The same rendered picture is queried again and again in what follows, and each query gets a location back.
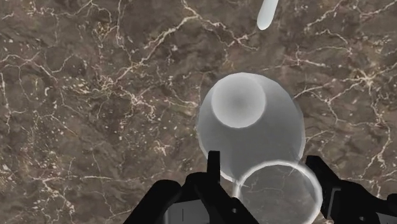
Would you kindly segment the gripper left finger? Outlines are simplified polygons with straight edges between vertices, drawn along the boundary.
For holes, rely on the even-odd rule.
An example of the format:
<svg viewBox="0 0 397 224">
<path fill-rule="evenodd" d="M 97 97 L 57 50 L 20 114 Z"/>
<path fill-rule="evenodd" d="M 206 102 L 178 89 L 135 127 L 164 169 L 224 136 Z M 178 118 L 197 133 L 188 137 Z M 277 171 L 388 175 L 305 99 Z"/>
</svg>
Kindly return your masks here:
<svg viewBox="0 0 397 224">
<path fill-rule="evenodd" d="M 156 181 L 123 224 L 258 224 L 236 197 L 220 185 L 220 152 L 210 151 L 207 170 L 185 183 Z"/>
</svg>

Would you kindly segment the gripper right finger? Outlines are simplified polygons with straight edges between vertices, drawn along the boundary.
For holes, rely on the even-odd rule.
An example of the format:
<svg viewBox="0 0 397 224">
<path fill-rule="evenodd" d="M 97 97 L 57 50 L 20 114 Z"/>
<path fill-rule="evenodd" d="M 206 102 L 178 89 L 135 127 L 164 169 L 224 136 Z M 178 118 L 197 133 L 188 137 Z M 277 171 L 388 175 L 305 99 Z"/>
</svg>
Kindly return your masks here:
<svg viewBox="0 0 397 224">
<path fill-rule="evenodd" d="M 321 185 L 325 219 L 334 224 L 397 224 L 397 193 L 380 199 L 362 185 L 340 179 L 319 156 L 307 156 L 305 165 Z"/>
</svg>

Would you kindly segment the clear glass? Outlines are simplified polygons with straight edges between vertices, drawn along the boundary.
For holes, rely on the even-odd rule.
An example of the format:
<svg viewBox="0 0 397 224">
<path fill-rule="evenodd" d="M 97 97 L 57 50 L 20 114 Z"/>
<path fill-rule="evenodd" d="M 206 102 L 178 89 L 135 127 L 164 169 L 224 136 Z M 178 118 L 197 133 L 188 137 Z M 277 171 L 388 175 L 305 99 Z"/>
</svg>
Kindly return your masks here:
<svg viewBox="0 0 397 224">
<path fill-rule="evenodd" d="M 250 168 L 235 182 L 233 196 L 259 224 L 313 224 L 323 203 L 314 173 L 306 165 L 286 160 Z"/>
</svg>

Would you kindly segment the white cup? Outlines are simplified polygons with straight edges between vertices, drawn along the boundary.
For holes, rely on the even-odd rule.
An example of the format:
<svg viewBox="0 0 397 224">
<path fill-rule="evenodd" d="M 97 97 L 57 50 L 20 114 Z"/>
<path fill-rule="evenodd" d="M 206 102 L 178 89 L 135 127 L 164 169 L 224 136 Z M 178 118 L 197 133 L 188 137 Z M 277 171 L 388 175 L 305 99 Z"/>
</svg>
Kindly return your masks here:
<svg viewBox="0 0 397 224">
<path fill-rule="evenodd" d="M 299 106 L 278 82 L 253 73 L 229 74 L 214 84 L 196 131 L 204 154 L 220 152 L 221 175 L 229 181 L 274 160 L 297 162 L 305 147 Z"/>
</svg>

